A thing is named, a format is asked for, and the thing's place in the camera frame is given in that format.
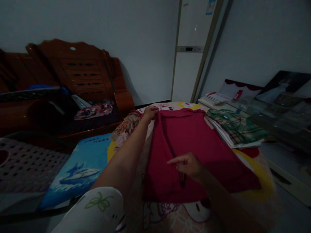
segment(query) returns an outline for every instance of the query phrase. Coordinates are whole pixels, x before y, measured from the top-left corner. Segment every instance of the clothing pile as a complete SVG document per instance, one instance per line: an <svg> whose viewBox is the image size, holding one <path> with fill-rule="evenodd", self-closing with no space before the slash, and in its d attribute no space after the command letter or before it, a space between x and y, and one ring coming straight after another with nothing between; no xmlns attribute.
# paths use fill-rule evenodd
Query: clothing pile
<svg viewBox="0 0 311 233"><path fill-rule="evenodd" d="M75 120L84 120L108 115L112 112L114 104L114 101L107 100L104 103L94 104L91 107L82 108L75 115Z"/></svg>
<svg viewBox="0 0 311 233"><path fill-rule="evenodd" d="M250 120L231 110L210 109L206 116L230 148L259 147L268 133Z"/></svg>

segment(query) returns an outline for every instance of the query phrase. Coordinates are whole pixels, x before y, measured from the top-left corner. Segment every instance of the green plaid cloth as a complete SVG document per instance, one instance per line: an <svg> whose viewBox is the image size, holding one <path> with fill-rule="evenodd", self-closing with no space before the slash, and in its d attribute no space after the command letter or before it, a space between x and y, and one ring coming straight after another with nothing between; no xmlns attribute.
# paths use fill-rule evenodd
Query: green plaid cloth
<svg viewBox="0 0 311 233"><path fill-rule="evenodd" d="M268 136L261 127L231 110L210 109L206 116L216 121L230 135L235 145L255 142Z"/></svg>

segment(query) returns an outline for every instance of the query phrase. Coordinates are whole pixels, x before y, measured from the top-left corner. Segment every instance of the pillow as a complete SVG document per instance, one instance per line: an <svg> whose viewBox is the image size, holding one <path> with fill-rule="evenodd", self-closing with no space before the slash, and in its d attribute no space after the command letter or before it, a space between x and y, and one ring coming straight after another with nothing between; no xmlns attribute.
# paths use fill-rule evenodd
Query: pillow
<svg viewBox="0 0 311 233"><path fill-rule="evenodd" d="M83 195L90 189L114 155L113 149L110 149L107 155L109 145L114 145L109 139L110 135L111 133L108 133L83 139L77 144L51 183L37 210L54 207Z"/></svg>

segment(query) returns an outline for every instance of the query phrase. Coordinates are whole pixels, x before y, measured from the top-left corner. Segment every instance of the white wall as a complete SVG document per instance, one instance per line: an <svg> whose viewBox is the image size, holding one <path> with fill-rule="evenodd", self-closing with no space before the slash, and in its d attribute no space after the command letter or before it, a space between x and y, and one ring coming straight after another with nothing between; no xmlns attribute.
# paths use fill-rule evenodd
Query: white wall
<svg viewBox="0 0 311 233"><path fill-rule="evenodd" d="M265 86L279 70L311 73L311 1L234 0L202 95L225 79Z"/></svg>
<svg viewBox="0 0 311 233"><path fill-rule="evenodd" d="M0 48L58 38L106 49L123 64L135 105L168 100L179 1L10 0L0 3Z"/></svg>

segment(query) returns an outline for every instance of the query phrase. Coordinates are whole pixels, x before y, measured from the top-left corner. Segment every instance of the hand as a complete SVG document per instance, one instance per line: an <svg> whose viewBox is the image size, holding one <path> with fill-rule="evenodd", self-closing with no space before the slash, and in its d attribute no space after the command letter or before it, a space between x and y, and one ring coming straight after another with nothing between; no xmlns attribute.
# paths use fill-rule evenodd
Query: hand
<svg viewBox="0 0 311 233"><path fill-rule="evenodd" d="M179 172L186 174L201 184L204 183L203 179L206 176L211 175L191 152L177 156L168 161L167 164L176 164L176 169Z"/></svg>
<svg viewBox="0 0 311 233"><path fill-rule="evenodd" d="M149 106L145 108L144 116L143 118L147 119L150 123L151 120L155 117L155 115L158 113L158 107L155 106Z"/></svg>

